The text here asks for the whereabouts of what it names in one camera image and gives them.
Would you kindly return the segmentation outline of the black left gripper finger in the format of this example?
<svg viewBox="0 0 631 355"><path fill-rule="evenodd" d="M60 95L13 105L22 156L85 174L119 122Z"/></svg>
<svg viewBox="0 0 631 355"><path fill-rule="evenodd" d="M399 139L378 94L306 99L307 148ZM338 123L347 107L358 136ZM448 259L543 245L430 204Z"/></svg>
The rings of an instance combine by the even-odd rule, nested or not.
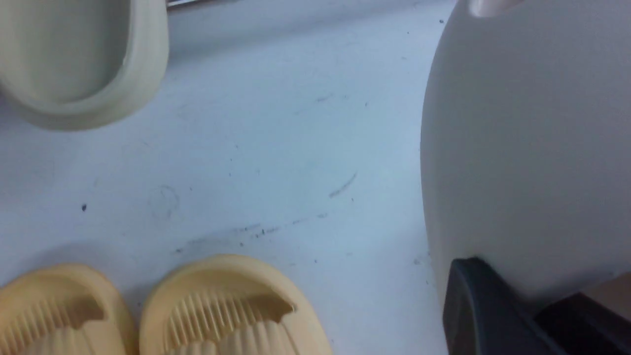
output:
<svg viewBox="0 0 631 355"><path fill-rule="evenodd" d="M451 262L443 309L451 355L628 355L630 322L581 294L530 312L483 260Z"/></svg>

